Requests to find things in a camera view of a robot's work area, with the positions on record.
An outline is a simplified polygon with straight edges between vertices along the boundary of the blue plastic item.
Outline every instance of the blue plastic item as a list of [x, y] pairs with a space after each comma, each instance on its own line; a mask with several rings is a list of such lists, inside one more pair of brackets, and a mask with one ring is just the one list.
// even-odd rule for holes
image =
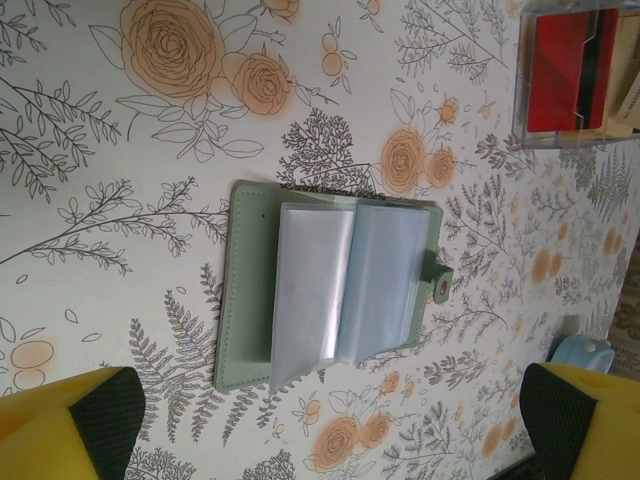
[[613, 363], [613, 357], [613, 349], [606, 340], [570, 336], [560, 343], [551, 362], [607, 373]]

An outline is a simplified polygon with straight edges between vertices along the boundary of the card holder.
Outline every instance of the card holder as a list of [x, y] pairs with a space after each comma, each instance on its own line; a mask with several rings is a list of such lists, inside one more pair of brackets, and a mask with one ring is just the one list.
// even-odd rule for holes
[[338, 341], [341, 362], [360, 362], [409, 339], [429, 217], [407, 207], [358, 207]]
[[409, 338], [400, 348], [419, 344], [427, 299], [433, 296], [434, 303], [442, 303], [449, 297], [453, 270], [436, 263], [442, 209], [435, 203], [395, 198], [365, 200], [240, 181], [231, 194], [222, 312], [216, 340], [214, 386], [220, 392], [270, 380], [280, 212], [285, 202], [410, 206], [429, 212], [429, 230]]
[[355, 212], [282, 204], [271, 393], [335, 358]]

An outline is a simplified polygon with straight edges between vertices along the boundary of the yellow and black pad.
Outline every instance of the yellow and black pad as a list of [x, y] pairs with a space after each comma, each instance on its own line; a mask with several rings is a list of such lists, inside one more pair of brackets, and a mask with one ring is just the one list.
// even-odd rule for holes
[[144, 416], [130, 367], [0, 398], [0, 478], [122, 480]]
[[534, 363], [520, 410], [547, 480], [640, 478], [640, 382]]

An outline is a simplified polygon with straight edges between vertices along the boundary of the fern leaf illustration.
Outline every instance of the fern leaf illustration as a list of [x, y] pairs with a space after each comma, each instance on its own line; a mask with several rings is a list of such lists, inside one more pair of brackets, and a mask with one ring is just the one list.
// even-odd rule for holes
[[213, 412], [218, 409], [218, 405], [224, 403], [222, 398], [216, 390], [209, 387], [203, 393], [198, 395], [196, 400], [197, 408], [193, 412], [193, 418], [191, 422], [191, 438], [194, 442], [198, 443], [200, 435], [204, 427], [209, 423], [209, 419], [212, 417]]
[[618, 156], [616, 148], [609, 154], [587, 193], [587, 198], [591, 200], [591, 205], [602, 220], [611, 220], [616, 210], [620, 210], [627, 203], [631, 176], [631, 165], [627, 165], [624, 152], [622, 158]]
[[176, 441], [176, 430], [191, 400], [196, 396], [192, 393], [200, 388], [198, 380], [204, 378], [202, 373], [181, 373], [167, 380], [161, 388], [164, 398], [168, 402], [169, 416], [167, 417], [167, 435], [171, 442]]
[[167, 317], [171, 324], [173, 336], [176, 339], [176, 361], [186, 369], [203, 367], [213, 360], [213, 329], [205, 329], [204, 322], [198, 317], [191, 317], [191, 312], [185, 310], [173, 298], [171, 290], [164, 296]]
[[211, 265], [208, 263], [200, 267], [200, 270], [202, 270], [200, 285], [207, 287], [203, 293], [207, 296], [207, 303], [212, 304], [211, 311], [214, 312], [214, 320], [218, 320], [222, 308], [222, 282], [217, 281], [217, 277], [211, 271]]
[[282, 401], [282, 397], [284, 395], [296, 388], [296, 383], [300, 382], [302, 382], [302, 378], [296, 378], [291, 383], [288, 383], [280, 390], [278, 390], [278, 393], [276, 395], [266, 396], [262, 399], [262, 403], [264, 403], [264, 406], [258, 408], [258, 410], [262, 412], [258, 417], [258, 428], [264, 428], [267, 426], [267, 424], [270, 422], [271, 416], [273, 415], [273, 411], [277, 408], [276, 404]]
[[138, 438], [140, 440], [149, 441], [149, 430], [158, 418], [158, 403], [162, 400], [160, 397], [160, 389], [157, 387], [147, 387], [144, 389], [145, 409], [144, 417], [142, 418], [142, 425], [140, 426], [140, 433]]
[[236, 399], [233, 402], [233, 408], [231, 409], [231, 412], [229, 412], [227, 424], [224, 426], [224, 432], [222, 433], [223, 446], [227, 446], [229, 437], [231, 437], [231, 434], [240, 422], [240, 419], [244, 417], [244, 414], [249, 410], [249, 407], [253, 405], [254, 400], [260, 398], [255, 390], [265, 390], [265, 386], [253, 385], [251, 387], [241, 388], [240, 393], [236, 395]]
[[140, 381], [144, 385], [162, 382], [176, 371], [176, 366], [169, 365], [173, 355], [167, 355], [167, 348], [156, 352], [156, 342], [151, 342], [144, 333], [142, 324], [137, 318], [131, 319], [129, 346], [136, 364]]

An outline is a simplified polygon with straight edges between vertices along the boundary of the light blue object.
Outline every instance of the light blue object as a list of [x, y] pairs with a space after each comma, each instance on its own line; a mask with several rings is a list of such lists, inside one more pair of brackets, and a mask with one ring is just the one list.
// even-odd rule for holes
[[430, 214], [360, 205], [353, 227], [337, 359], [360, 362], [407, 342]]
[[606, 340], [570, 336], [560, 343], [551, 362], [607, 373], [613, 363], [613, 357], [613, 349]]

